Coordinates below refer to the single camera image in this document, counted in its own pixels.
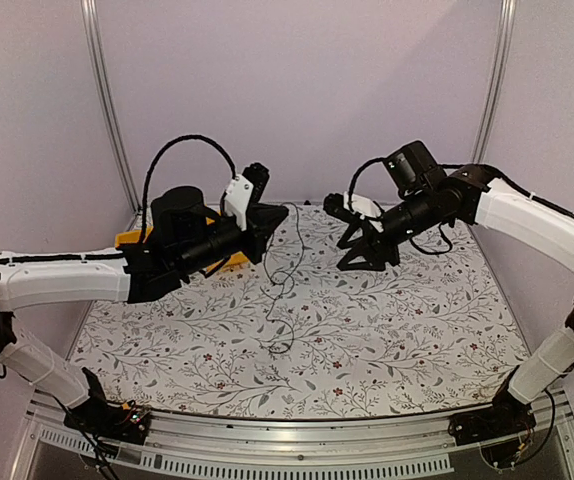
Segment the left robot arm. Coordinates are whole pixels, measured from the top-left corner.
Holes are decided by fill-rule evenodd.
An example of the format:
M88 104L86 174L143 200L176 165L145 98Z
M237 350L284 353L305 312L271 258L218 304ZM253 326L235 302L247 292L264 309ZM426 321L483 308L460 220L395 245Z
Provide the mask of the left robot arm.
M47 392L95 434L115 426L115 412L93 396L90 376L70 366L33 334L14 325L24 307L77 301L138 304L159 300L213 275L237 253L261 262L267 243L288 216L258 202L253 188L229 187L222 211L207 207L200 189L175 187L151 204L144 238L81 253L17 255L0 251L0 364Z

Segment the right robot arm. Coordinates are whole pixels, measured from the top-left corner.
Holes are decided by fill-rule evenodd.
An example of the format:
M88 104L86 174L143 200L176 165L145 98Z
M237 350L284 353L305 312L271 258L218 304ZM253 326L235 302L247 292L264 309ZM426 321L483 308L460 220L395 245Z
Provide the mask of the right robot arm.
M398 189L400 203L383 210L355 192L330 194L325 212L348 226L338 242L342 271L383 271L400 262L399 244L433 227L461 221L500 232L574 274L574 214L520 187L487 164L436 162L416 140L379 159ZM484 415L484 427L504 436L519 424L523 407L574 367L574 306L564 327L547 337L509 374Z

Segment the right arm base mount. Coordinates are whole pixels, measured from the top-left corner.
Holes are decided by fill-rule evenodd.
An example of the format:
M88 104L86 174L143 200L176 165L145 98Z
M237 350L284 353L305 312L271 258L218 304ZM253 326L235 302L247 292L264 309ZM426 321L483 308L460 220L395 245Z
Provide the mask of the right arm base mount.
M507 469L519 463L535 426L530 404L500 392L485 408L450 416L448 433L458 446L495 441L482 449L482 457L494 468Z

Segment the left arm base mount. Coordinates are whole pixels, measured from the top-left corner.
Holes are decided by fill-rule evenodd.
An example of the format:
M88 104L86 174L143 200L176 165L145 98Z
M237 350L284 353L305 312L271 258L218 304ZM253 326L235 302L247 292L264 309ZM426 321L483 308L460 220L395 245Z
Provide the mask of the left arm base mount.
M80 406L67 408L64 425L80 432L120 442L143 445L149 434L152 409L129 400L110 403L98 377L82 369L88 382L89 398Z

